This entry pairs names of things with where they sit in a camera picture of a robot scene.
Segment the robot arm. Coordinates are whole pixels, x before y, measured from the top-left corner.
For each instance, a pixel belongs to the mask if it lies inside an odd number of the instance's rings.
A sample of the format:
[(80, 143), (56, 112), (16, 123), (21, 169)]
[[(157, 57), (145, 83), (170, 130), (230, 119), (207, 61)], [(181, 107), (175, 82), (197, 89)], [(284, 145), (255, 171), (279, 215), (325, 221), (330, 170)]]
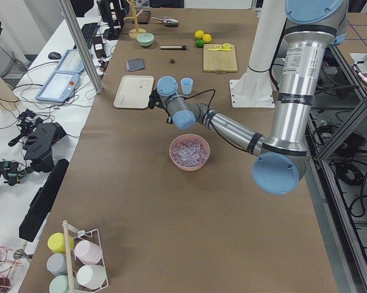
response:
[(304, 133), (314, 102), (324, 52), (346, 35), (347, 1), (265, 1), (247, 71), (230, 86), (236, 107), (272, 107), (268, 137), (211, 108), (191, 103), (177, 81), (163, 76), (149, 97), (179, 129), (195, 123), (256, 157), (252, 176), (267, 193), (294, 190), (304, 176), (307, 147)]

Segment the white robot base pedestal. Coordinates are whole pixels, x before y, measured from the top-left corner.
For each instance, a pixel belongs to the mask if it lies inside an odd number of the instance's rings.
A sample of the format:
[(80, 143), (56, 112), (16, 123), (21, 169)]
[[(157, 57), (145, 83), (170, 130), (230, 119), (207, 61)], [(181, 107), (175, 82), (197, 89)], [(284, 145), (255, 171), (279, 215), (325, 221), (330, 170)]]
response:
[(270, 68), (286, 18), (285, 1), (263, 2), (248, 68), (240, 79), (230, 81), (232, 107), (275, 106)]

